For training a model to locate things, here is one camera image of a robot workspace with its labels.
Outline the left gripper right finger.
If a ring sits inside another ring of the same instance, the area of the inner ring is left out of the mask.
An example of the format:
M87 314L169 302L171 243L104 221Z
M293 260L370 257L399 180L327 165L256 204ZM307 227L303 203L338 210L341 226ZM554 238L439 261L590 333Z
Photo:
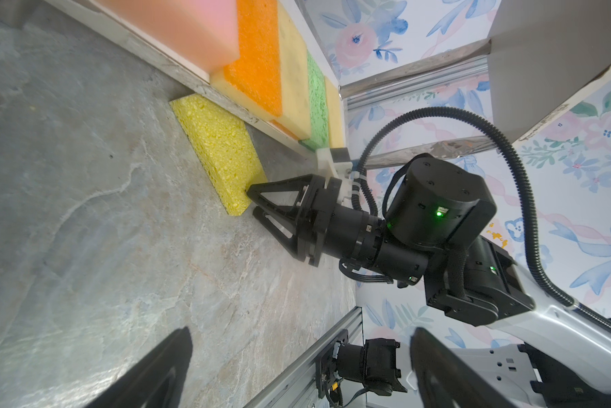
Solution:
M513 407L425 328L410 341L410 360L425 407Z

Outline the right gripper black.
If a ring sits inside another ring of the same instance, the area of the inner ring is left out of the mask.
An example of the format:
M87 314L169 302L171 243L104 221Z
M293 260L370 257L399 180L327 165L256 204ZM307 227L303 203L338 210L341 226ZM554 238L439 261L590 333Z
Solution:
M253 216L300 262L318 265L327 254L341 270L372 281L413 285L422 277L465 285L495 273L492 244L480 236L496 205L483 178L430 155L401 167L385 191L382 216L338 202L341 180L308 174L251 185ZM295 208L295 229L264 209Z

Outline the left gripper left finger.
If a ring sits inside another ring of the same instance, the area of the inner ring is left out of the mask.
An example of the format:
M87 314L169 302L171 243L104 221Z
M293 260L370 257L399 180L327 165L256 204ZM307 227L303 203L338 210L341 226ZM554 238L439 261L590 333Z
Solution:
M88 406L177 407L192 355L189 329L177 329Z

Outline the green sponge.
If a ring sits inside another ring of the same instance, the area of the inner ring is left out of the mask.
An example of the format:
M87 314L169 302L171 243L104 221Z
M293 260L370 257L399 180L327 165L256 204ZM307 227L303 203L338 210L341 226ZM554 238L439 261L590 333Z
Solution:
M311 151L316 151L329 146L329 110L325 77L310 54L307 54L307 79L311 131L309 138L300 143Z

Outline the yellow sponge bottom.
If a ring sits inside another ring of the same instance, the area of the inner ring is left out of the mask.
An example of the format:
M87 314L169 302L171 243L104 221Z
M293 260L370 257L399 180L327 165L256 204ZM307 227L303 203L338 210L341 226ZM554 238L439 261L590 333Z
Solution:
M282 114L277 122L297 140L310 138L311 117L307 71L307 45L278 2L278 36L282 90Z

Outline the dark yellow sponge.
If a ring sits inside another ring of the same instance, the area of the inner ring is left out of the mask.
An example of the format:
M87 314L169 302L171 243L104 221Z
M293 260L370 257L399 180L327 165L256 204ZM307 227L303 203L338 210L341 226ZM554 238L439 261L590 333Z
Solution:
M329 147L331 149L344 148L346 146L346 136L341 97L338 88L331 83L329 78L324 78L324 83L329 112Z

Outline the orange sponge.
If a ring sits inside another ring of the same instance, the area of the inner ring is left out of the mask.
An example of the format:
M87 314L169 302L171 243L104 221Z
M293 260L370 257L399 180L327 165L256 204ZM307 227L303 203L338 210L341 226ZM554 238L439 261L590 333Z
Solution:
M271 119L283 114L278 3L237 2L239 59L224 69L225 78Z

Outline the pink sponge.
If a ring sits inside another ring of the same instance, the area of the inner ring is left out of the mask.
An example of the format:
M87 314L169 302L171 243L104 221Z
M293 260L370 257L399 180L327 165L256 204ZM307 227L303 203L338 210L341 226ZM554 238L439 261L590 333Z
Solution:
M210 74L240 56L235 1L96 1L162 50Z

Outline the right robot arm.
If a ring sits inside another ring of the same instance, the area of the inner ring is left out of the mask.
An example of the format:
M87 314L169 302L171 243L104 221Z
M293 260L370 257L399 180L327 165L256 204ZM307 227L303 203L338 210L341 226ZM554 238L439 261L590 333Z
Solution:
M342 182L309 174L248 189L254 215L294 258L337 258L357 282L423 283L426 302L472 326L497 325L558 372L546 391L563 401L611 400L611 322L564 305L480 232L496 205L484 180L428 154L393 177L382 216L346 207Z

